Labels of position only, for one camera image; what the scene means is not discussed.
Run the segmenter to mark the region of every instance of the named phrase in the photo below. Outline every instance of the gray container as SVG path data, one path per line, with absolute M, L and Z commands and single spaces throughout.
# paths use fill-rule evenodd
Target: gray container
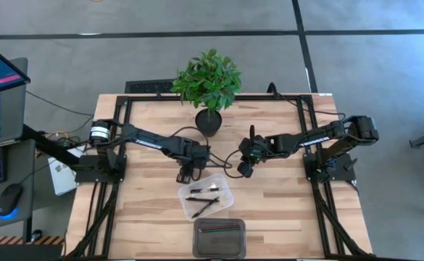
M 239 231 L 200 233 L 200 228 L 239 225 Z M 198 218 L 194 222 L 192 253 L 198 258 L 243 259 L 246 256 L 246 224 L 240 219 Z

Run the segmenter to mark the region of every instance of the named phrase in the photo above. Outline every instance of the marker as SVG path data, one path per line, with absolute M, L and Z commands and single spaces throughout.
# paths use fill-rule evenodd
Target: marker
M 213 192 L 213 191 L 220 191 L 221 188 L 204 188 L 204 189 L 191 189 L 191 194 L 195 193 L 204 193 L 204 192 Z

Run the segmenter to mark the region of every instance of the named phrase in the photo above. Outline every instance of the pen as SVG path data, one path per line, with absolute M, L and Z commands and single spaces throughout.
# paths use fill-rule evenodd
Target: pen
M 186 198 L 187 201 L 198 201 L 198 202 L 219 202 L 217 199 L 197 199 L 194 197 Z
M 204 207 L 202 207 L 201 210 L 199 210 L 196 214 L 192 215 L 192 218 L 197 218 L 198 216 L 200 216 L 200 214 L 202 214 L 204 210 L 212 206 L 213 203 L 218 202 L 218 198 L 219 197 L 217 196 L 213 201 L 208 202 Z
M 213 191 L 220 191 L 221 188 L 203 188 L 203 189 L 191 189 L 191 194 L 194 193 L 202 193 L 202 192 L 213 192 Z

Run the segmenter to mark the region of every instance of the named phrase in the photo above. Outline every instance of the black floor strip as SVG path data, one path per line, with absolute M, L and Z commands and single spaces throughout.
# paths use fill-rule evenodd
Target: black floor strip
M 424 35 L 424 29 L 403 30 L 233 30 L 233 31 L 196 31 L 196 32 L 145 32 L 145 33 L 58 33 L 0 35 L 0 40 L 57 40 L 57 39 L 108 39 L 108 38 L 169 38 L 169 37 L 210 37 L 210 36 L 396 36 Z
M 100 38 L 166 38 L 210 36 L 296 36 L 295 30 L 230 30 L 196 32 L 146 32 L 146 33 L 97 33 L 97 34 L 30 34 L 0 35 L 0 40 L 46 40 L 46 39 L 100 39 Z
M 307 36 L 394 36 L 394 35 L 422 35 L 424 29 L 401 30 L 308 30 Z
M 305 68 L 307 69 L 308 84 L 310 92 L 317 93 L 318 87 L 315 80 L 315 71 L 313 70 L 312 59 L 308 49 L 307 37 L 305 36 L 304 23 L 302 22 L 302 14 L 300 12 L 299 1 L 292 0 L 294 7 L 294 15 L 297 22 L 297 31 L 299 32 L 300 47 L 302 48 L 302 56 L 304 57 Z

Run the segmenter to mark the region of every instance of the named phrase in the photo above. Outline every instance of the wooden table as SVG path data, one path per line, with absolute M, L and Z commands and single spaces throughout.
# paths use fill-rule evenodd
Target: wooden table
M 112 118 L 116 94 L 102 94 L 96 108 L 96 119 Z M 331 95 L 313 94 L 315 110 L 335 112 Z M 198 112 L 192 105 L 179 101 L 136 101 L 130 123 L 138 128 L 169 136 L 184 126 L 194 126 Z M 225 159 L 255 125 L 262 136 L 300 133 L 295 106 L 286 101 L 236 101 L 223 112 L 223 124 L 210 139 L 212 151 Z M 336 120 L 335 115 L 317 114 L 318 125 Z M 195 130 L 184 130 L 180 136 L 204 143 Z M 175 182 L 178 164 L 161 152 L 127 144 L 128 166 L 118 194 L 109 257 L 128 258 L 194 258 L 192 255 L 193 223 L 186 220 L 178 198 L 181 187 Z M 305 179 L 303 150 L 288 159 L 259 164 L 251 178 L 228 179 L 234 205 L 209 218 L 241 218 L 246 223 L 247 258 L 323 257 L 312 188 Z M 230 162 L 236 170 L 240 154 Z M 223 170 L 206 169 L 202 178 Z M 357 192 L 347 183 L 332 182 L 338 218 L 358 245 L 367 252 L 371 246 Z M 76 191 L 67 231 L 67 251 L 74 249 L 85 234 L 93 184 Z M 332 253 L 336 253 L 332 228 L 326 220 Z M 101 251 L 99 239 L 96 253 Z

